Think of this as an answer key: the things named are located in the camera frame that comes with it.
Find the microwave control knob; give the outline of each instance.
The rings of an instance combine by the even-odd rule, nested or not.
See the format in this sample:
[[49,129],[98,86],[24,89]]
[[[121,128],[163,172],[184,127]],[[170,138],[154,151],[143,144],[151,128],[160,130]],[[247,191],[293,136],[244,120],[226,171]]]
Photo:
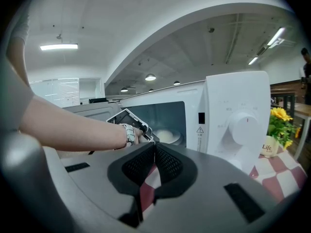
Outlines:
[[248,145],[259,137],[259,124],[254,116],[240,112],[232,117],[229,131],[236,143]]

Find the white ceiling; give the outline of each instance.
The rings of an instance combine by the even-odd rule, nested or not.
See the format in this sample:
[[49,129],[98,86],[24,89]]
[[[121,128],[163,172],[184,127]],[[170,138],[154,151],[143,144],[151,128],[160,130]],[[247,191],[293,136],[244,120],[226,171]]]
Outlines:
[[[139,55],[109,84],[106,94],[120,94],[123,86],[137,88],[129,91],[134,94],[172,86],[176,80],[188,83],[203,80],[207,75],[258,70],[262,60],[289,47],[283,43],[268,49],[257,63],[248,65],[279,27],[286,27],[281,37],[287,42],[299,40],[299,24],[290,14],[281,17],[233,14],[193,23],[159,40]],[[157,79],[145,81],[148,73],[155,74]]]
[[[192,68],[196,68],[197,74],[187,76],[190,80],[198,79],[202,76],[199,67],[224,65],[236,29],[236,13],[240,13],[239,22],[262,23],[238,24],[230,65],[247,62],[245,55],[250,53],[243,47],[244,42],[256,46],[263,39],[260,32],[272,30],[273,24],[263,21],[269,20],[267,15],[272,15],[276,8],[276,15],[288,10],[281,0],[33,0],[25,49],[29,80],[97,77],[104,87],[105,82],[122,79],[124,85],[135,83],[144,91],[146,85],[138,81],[147,70],[159,77],[159,87],[170,84],[167,78],[176,73],[183,78],[184,71]],[[262,11],[267,18],[245,14],[252,11]],[[209,17],[213,18],[194,23]],[[248,31],[243,29],[252,24],[256,24],[255,34],[248,32],[252,26],[246,27]],[[207,25],[215,27],[213,34],[207,33]],[[78,43],[79,49],[40,50],[39,46],[61,43],[56,39],[60,33],[64,43]],[[107,87],[108,94],[118,90],[113,84]]]

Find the hand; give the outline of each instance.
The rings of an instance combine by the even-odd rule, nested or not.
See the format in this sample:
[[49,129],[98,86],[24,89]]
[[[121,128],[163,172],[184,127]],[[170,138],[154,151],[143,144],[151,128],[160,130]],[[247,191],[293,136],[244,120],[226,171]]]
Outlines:
[[139,143],[139,137],[142,136],[142,131],[133,127],[133,129],[135,130],[135,143],[134,144],[138,144]]

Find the warning label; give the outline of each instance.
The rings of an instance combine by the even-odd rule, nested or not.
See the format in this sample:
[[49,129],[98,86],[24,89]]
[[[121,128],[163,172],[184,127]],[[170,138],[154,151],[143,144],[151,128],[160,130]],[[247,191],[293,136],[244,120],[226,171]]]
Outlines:
[[201,127],[197,130],[197,133],[204,133]]

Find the person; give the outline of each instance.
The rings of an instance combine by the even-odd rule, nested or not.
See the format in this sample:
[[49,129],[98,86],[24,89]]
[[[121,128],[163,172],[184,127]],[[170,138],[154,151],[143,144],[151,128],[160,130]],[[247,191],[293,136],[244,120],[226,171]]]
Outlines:
[[[18,78],[31,91],[24,59],[29,32],[29,3],[20,8],[15,24],[7,33],[6,57]],[[138,144],[142,131],[130,125],[117,125],[65,111],[36,96],[32,97],[21,118],[19,130],[35,137],[43,146],[64,151],[121,149]]]
[[305,83],[306,83],[306,94],[305,94],[305,104],[311,105],[311,58],[309,52],[306,48],[301,50],[301,54],[306,61],[306,64],[303,67],[303,74]]

